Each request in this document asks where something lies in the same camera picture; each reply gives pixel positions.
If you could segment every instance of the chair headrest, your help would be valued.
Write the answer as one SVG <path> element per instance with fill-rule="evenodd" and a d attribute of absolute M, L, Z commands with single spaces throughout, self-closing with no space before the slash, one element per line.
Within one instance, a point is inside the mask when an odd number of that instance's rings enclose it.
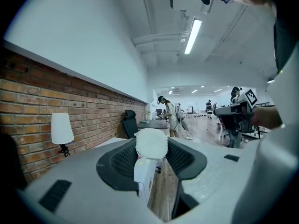
<path fill-rule="evenodd" d="M 136 113 L 133 110 L 125 110 L 125 118 L 124 120 L 135 118 Z"/>

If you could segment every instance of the hand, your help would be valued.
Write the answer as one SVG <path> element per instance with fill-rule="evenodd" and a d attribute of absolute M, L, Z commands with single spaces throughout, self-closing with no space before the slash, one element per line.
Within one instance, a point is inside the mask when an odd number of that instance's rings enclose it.
<path fill-rule="evenodd" d="M 282 124 L 282 121 L 276 107 L 258 106 L 252 111 L 250 124 L 274 129 L 278 128 Z"/>

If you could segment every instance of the table lamp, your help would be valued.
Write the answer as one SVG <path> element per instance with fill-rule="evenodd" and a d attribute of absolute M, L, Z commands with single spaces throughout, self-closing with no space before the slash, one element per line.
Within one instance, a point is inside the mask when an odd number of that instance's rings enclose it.
<path fill-rule="evenodd" d="M 59 153 L 64 154 L 65 157 L 71 155 L 68 147 L 65 145 L 74 140 L 68 113 L 52 113 L 51 137 L 52 143 L 61 147 Z"/>

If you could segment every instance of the desk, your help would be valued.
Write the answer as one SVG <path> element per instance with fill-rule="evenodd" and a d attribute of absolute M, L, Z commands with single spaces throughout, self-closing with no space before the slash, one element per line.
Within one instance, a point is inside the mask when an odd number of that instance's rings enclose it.
<path fill-rule="evenodd" d="M 166 120 L 150 120 L 149 123 L 138 123 L 138 129 L 168 129 Z"/>

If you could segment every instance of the white fluffy cushion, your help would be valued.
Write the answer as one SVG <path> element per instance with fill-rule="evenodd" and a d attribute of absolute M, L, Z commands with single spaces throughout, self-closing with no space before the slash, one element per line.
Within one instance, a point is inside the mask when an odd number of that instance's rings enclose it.
<path fill-rule="evenodd" d="M 137 153 L 149 159 L 162 159 L 168 151 L 167 136 L 158 129 L 142 129 L 135 133 Z"/>

